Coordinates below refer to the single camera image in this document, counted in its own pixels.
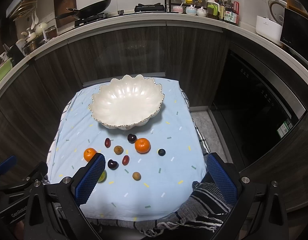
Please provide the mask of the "green apple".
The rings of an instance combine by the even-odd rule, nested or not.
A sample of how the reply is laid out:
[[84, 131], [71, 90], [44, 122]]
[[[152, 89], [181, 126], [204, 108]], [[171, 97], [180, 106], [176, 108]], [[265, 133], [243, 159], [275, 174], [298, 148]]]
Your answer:
[[107, 172], [106, 172], [106, 170], [104, 170], [102, 172], [101, 176], [99, 177], [98, 182], [102, 183], [102, 182], [104, 182], [106, 180], [106, 178], [107, 178]]

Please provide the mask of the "small orange tangerine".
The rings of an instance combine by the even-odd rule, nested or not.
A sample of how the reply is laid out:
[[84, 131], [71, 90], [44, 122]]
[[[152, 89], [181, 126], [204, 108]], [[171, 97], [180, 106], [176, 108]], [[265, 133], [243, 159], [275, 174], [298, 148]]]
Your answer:
[[85, 161], [89, 162], [94, 157], [94, 155], [96, 153], [97, 153], [97, 151], [94, 148], [87, 148], [84, 151], [83, 157], [84, 157]]

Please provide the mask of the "dark heart-shaped cherry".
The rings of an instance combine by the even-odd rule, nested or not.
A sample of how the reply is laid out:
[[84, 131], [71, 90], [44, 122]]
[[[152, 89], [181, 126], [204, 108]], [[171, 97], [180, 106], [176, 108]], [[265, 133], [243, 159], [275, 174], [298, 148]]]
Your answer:
[[118, 168], [118, 166], [119, 166], [119, 163], [117, 161], [115, 161], [115, 160], [110, 159], [108, 161], [107, 165], [108, 165], [108, 168], [110, 170], [116, 170]]

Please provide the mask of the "brown longan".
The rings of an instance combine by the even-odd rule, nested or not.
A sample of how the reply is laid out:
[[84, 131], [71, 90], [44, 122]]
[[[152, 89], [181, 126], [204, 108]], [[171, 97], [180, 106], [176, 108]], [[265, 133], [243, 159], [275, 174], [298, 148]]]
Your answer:
[[117, 145], [114, 147], [114, 153], [117, 155], [121, 155], [124, 152], [124, 149], [122, 146]]
[[141, 180], [142, 176], [139, 172], [133, 172], [132, 178], [136, 181], [139, 181], [139, 180]]

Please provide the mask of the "dark red grape tomato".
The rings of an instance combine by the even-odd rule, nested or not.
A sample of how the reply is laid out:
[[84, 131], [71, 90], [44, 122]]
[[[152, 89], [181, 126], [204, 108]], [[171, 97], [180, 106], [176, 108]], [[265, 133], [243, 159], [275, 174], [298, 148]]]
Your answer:
[[110, 148], [110, 146], [111, 146], [111, 140], [110, 140], [110, 138], [106, 138], [105, 139], [105, 147]]

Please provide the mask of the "large orange tangerine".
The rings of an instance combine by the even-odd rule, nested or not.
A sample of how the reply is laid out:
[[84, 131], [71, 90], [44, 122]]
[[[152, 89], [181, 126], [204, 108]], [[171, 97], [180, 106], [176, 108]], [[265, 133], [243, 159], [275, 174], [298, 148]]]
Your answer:
[[138, 153], [146, 154], [150, 151], [151, 144], [150, 141], [147, 140], [146, 138], [139, 138], [134, 143], [134, 147]]

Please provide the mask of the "dark blueberry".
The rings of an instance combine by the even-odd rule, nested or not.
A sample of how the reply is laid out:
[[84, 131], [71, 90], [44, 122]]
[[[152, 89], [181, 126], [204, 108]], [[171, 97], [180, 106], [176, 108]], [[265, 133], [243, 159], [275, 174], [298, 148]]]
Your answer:
[[165, 149], [159, 149], [158, 150], [158, 155], [160, 155], [160, 156], [164, 156], [166, 154], [166, 151], [165, 151]]

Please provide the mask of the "striped dark blanket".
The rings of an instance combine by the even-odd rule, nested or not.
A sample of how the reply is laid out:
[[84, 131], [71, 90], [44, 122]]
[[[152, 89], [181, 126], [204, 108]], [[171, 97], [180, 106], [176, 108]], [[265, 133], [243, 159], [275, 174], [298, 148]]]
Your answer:
[[[203, 142], [195, 126], [203, 158], [209, 152], [208, 146]], [[165, 230], [190, 226], [192, 228], [203, 228], [209, 233], [214, 233], [230, 212], [228, 205], [214, 183], [207, 178], [207, 171], [201, 181], [192, 183], [192, 193], [187, 200], [173, 213], [159, 219], [126, 221], [117, 219], [88, 218], [95, 225], [113, 225], [123, 228], [134, 228], [141, 233], [155, 237]]]

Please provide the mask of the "light blue patterned cloth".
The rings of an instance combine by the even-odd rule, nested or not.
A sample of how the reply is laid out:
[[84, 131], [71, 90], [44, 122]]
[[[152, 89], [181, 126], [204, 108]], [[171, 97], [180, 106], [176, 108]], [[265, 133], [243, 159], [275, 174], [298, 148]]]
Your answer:
[[[160, 112], [129, 132], [108, 129], [92, 118], [89, 104], [99, 91], [94, 85], [78, 91], [65, 107], [47, 156], [48, 180], [59, 183], [86, 165], [84, 152], [93, 148], [105, 157], [106, 176], [97, 183], [81, 210], [88, 218], [142, 221], [175, 212], [191, 195], [192, 183], [207, 168], [188, 105], [178, 81], [157, 78], [165, 96]], [[129, 133], [147, 139], [141, 154]]]

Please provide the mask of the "white scalloped ceramic bowl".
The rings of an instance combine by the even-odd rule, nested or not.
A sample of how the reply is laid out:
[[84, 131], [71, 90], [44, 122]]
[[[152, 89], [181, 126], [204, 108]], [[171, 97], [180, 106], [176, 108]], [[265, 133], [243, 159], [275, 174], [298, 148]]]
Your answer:
[[130, 130], [144, 126], [161, 110], [165, 95], [152, 77], [125, 75], [101, 85], [92, 95], [92, 118], [108, 129]]

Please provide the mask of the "white teapot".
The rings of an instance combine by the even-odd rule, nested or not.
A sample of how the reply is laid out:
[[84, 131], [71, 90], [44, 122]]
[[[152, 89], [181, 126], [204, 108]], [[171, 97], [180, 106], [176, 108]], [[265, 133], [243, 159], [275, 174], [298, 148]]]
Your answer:
[[46, 22], [39, 23], [35, 28], [35, 33], [37, 36], [43, 34], [43, 31], [48, 28], [48, 25]]

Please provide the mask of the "white countertop appliance box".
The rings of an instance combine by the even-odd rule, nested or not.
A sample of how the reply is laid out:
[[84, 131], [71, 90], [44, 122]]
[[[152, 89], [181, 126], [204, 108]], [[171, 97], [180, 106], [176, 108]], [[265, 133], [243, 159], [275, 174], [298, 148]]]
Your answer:
[[255, 31], [258, 35], [275, 43], [278, 46], [283, 44], [280, 41], [282, 26], [269, 18], [257, 16]]

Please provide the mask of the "large soy sauce bottle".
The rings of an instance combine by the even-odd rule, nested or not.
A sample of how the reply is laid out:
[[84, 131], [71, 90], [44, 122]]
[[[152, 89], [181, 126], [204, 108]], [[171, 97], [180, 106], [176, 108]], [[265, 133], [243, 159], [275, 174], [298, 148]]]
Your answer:
[[233, 25], [239, 25], [240, 3], [238, 0], [227, 0], [224, 6], [223, 20]]

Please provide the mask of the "black wok pan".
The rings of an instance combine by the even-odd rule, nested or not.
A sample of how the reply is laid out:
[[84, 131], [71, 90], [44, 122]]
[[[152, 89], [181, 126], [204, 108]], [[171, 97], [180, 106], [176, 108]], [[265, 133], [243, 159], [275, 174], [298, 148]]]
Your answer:
[[55, 18], [57, 20], [61, 20], [69, 16], [73, 16], [77, 20], [83, 20], [83, 19], [89, 18], [91, 16], [95, 16], [105, 11], [110, 5], [111, 1], [112, 0], [99, 1], [97, 3], [90, 4], [82, 9], [66, 8], [68, 12], [61, 14], [61, 15], [57, 15], [55, 16]]

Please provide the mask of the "wooden cutting board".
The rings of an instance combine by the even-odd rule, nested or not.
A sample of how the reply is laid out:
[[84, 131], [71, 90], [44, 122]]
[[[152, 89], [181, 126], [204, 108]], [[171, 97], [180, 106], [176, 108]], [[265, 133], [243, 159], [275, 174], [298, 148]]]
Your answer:
[[[55, 16], [60, 16], [69, 12], [67, 8], [76, 8], [76, 0], [54, 0]], [[68, 16], [61, 20], [56, 20], [57, 28], [64, 27], [65, 25], [74, 22], [76, 19], [73, 16]]]

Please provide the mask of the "white rice cooker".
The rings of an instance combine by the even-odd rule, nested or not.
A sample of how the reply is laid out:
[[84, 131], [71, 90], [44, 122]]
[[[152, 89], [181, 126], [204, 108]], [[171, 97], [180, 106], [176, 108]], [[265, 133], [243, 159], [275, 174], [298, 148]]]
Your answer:
[[279, 25], [283, 25], [284, 10], [287, 7], [287, 2], [283, 0], [266, 0], [270, 12], [271, 20]]

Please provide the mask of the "black gas stove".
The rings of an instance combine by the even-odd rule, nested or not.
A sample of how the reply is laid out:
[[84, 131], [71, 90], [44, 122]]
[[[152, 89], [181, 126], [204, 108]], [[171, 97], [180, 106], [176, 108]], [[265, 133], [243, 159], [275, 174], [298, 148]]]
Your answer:
[[88, 18], [84, 18], [82, 20], [76, 20], [74, 22], [74, 28], [78, 28], [82, 25], [87, 25], [96, 21], [104, 20], [110, 17], [115, 16], [123, 16], [129, 15], [134, 13], [148, 13], [148, 12], [166, 12], [164, 5], [161, 3], [156, 4], [138, 4], [134, 7], [134, 11], [132, 10], [118, 10], [116, 13], [108, 13], [108, 12], [101, 12], [94, 16], [89, 16]]

